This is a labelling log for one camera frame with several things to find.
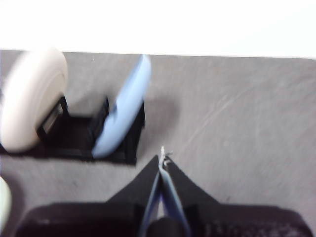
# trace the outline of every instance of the gray floor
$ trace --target gray floor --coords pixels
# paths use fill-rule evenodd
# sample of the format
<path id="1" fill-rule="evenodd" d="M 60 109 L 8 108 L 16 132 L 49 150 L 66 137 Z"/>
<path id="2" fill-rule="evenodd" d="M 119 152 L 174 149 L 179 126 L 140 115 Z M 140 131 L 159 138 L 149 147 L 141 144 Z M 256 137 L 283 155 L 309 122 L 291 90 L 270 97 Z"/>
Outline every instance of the gray floor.
<path id="1" fill-rule="evenodd" d="M 19 52 L 1 52 L 1 80 Z M 137 55 L 65 53 L 70 111 L 113 101 Z M 316 62 L 305 59 L 151 56 L 146 127 L 136 167 L 1 157 L 14 197 L 5 232 L 31 208 L 107 200 L 165 145 L 221 202 L 294 209 L 316 233 Z"/>

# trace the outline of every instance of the black plastic housing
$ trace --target black plastic housing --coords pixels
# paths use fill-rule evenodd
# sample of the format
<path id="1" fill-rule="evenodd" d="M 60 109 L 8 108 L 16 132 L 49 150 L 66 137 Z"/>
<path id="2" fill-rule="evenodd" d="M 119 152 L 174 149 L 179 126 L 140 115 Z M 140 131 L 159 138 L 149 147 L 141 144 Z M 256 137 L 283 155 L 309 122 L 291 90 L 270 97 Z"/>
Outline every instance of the black plastic housing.
<path id="1" fill-rule="evenodd" d="M 96 138 L 102 132 L 103 123 L 108 114 L 109 101 L 107 97 L 94 117 L 79 117 L 69 114 L 67 102 L 63 96 L 37 128 L 40 141 L 35 147 L 25 152 L 11 153 L 7 152 L 0 144 L 0 154 L 84 161 L 106 160 L 136 164 L 138 142 L 141 131 L 145 126 L 144 103 L 118 148 L 109 156 L 94 159 L 91 150 Z"/>

